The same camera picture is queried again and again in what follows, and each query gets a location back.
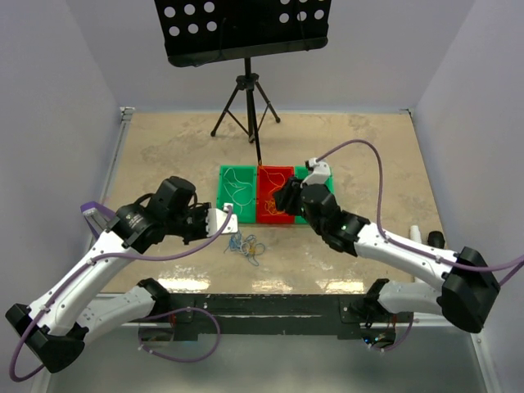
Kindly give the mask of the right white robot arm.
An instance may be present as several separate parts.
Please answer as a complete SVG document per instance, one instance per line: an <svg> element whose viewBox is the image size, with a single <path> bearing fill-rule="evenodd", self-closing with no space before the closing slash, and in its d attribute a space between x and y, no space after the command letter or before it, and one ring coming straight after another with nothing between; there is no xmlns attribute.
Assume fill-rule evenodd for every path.
<svg viewBox="0 0 524 393"><path fill-rule="evenodd" d="M482 255L425 246L386 233L362 216L343 210L323 184L290 177L273 194L277 210L297 215L334 251L376 260L417 278L415 283L382 281L367 294L366 315L384 321L403 312L443 316L455 327L479 333L500 292Z"/></svg>

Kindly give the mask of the red bin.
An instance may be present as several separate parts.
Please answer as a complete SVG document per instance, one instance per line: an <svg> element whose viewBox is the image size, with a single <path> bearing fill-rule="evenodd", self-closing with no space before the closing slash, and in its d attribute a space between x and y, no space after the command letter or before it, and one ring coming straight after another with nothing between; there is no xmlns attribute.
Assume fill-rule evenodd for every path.
<svg viewBox="0 0 524 393"><path fill-rule="evenodd" d="M257 168L255 221L258 224L294 224L295 218L277 211L273 194L294 174L292 166L262 165Z"/></svg>

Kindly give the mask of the green bin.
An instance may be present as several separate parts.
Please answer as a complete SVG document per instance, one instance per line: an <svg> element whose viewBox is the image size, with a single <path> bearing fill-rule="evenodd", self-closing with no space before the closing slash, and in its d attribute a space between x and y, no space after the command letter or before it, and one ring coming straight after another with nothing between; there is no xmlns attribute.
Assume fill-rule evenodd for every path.
<svg viewBox="0 0 524 393"><path fill-rule="evenodd" d="M216 205L234 204L240 224L255 223L257 168L252 165L221 165Z"/></svg>
<svg viewBox="0 0 524 393"><path fill-rule="evenodd" d="M309 175L309 171L304 166L296 165L294 167L294 175L299 179L304 179ZM331 174L330 177L325 182L325 185L329 189L331 193L335 193L334 188L334 179L333 175ZM306 220L303 219L301 216L295 217L295 224L307 224Z"/></svg>

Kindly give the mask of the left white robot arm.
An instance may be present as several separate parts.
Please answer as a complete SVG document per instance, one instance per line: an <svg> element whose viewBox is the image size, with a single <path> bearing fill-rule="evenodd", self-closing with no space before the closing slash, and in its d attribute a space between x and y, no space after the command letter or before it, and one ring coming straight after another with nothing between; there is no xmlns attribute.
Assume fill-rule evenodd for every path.
<svg viewBox="0 0 524 393"><path fill-rule="evenodd" d="M135 260L148 261L147 249L176 236L188 244L202 244L178 254L184 258L204 249L227 231L232 208L214 208L197 199L195 186L171 176L154 193L139 197L113 213L86 255L53 288L28 305L14 304L7 321L20 340L9 365L10 377L23 382L16 361L27 346L40 368L59 373L69 367L85 346L120 325L135 319L161 321L171 310L169 292L146 278L104 305L94 304L103 287Z"/></svg>

